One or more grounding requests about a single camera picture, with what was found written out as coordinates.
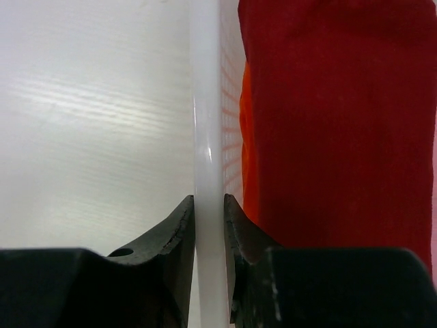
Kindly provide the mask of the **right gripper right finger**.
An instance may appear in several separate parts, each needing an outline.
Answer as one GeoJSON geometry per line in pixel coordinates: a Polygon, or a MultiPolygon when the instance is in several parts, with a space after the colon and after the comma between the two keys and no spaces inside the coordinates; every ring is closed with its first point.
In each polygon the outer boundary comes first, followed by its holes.
{"type": "Polygon", "coordinates": [[[224,197],[236,327],[435,327],[436,290],[405,249],[286,249],[224,197]]]}

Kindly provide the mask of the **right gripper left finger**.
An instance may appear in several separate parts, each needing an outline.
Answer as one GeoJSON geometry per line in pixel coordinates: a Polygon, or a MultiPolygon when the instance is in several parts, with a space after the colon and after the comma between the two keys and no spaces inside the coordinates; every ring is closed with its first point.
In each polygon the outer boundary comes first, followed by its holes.
{"type": "Polygon", "coordinates": [[[186,327],[194,199],[108,256],[83,248],[4,249],[2,327],[186,327]]]}

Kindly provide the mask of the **white plastic basket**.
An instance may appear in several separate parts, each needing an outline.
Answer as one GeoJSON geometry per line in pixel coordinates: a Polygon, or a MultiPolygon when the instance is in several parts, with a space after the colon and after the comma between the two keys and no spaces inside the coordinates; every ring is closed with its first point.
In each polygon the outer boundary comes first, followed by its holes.
{"type": "Polygon", "coordinates": [[[229,327],[224,195],[242,198],[239,100],[245,56],[237,1],[190,2],[195,220],[202,327],[229,327]]]}

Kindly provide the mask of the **orange t-shirt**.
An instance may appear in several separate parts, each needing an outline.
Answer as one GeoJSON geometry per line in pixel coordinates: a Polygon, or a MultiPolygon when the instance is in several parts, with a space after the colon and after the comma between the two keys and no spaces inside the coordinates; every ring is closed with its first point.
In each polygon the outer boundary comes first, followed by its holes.
{"type": "Polygon", "coordinates": [[[253,109],[251,96],[251,74],[245,63],[240,95],[240,130],[242,135],[242,201],[243,211],[254,223],[259,224],[259,188],[253,133],[253,109]]]}

